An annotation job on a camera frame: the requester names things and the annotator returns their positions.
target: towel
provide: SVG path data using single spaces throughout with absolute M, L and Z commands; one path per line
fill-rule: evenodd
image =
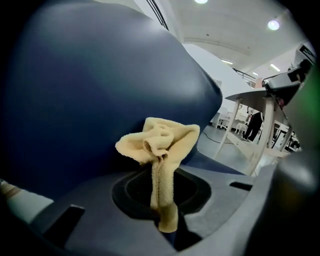
M 120 154 L 141 165 L 152 163 L 150 207 L 159 213 L 158 229 L 163 233 L 172 233 L 178 228 L 174 171 L 197 142 L 199 133 L 200 127 L 196 124 L 148 117 L 142 132 L 125 135 L 115 144 Z

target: rectangular slot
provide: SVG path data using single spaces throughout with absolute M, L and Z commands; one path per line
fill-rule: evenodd
M 229 186 L 240 189 L 240 190 L 245 190 L 245 191 L 250 191 L 252 188 L 252 185 L 250 184 L 245 184 L 237 181 L 230 183 Z

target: white ceiling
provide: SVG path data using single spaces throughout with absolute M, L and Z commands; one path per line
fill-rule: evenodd
M 170 0 L 184 42 L 250 72 L 306 40 L 290 13 L 270 0 Z M 268 29 L 277 19 L 280 28 Z
M 288 68 L 294 63 L 297 47 L 294 47 L 293 49 L 288 50 L 285 53 L 267 61 L 265 64 L 249 71 L 248 74 L 253 77 L 265 79 L 288 71 Z M 278 69 L 280 69 L 280 71 L 276 71 L 270 66 L 270 64 L 275 65 Z

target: dark blue cushion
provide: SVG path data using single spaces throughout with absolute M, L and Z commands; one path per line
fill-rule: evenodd
M 197 151 L 192 158 L 185 163 L 186 166 L 190 167 L 196 167 L 204 170 L 219 172 L 219 173 L 225 173 L 225 174 L 239 174 L 242 175 L 241 172 L 232 169 L 226 165 L 223 165 L 222 163 L 219 163 L 204 154 Z
M 203 130 L 222 103 L 214 81 L 157 21 L 84 0 L 33 15 L 3 92 L 2 178 L 52 199 L 125 170 L 115 143 L 140 132 L 147 117 Z

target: ceiling light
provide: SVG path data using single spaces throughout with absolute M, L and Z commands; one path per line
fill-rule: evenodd
M 222 59 L 222 61 L 223 61 L 224 63 L 230 64 L 230 65 L 232 65 L 232 64 L 233 64 L 232 62 L 230 62 L 230 61 L 226 61 L 226 60 L 223 60 L 223 59 Z
M 205 4 L 206 2 L 208 2 L 208 0 L 194 0 L 196 1 L 198 4 Z
M 276 20 L 270 20 L 269 23 L 268 23 L 268 27 L 269 27 L 269 29 L 271 29 L 271 30 L 277 30 L 277 29 L 280 27 L 280 25 L 279 25 L 279 22 L 278 22 L 278 21 L 276 21 Z
M 270 66 L 271 66 L 271 67 L 273 67 L 276 71 L 280 72 L 280 69 L 279 69 L 279 68 L 277 68 L 275 65 L 270 64 Z

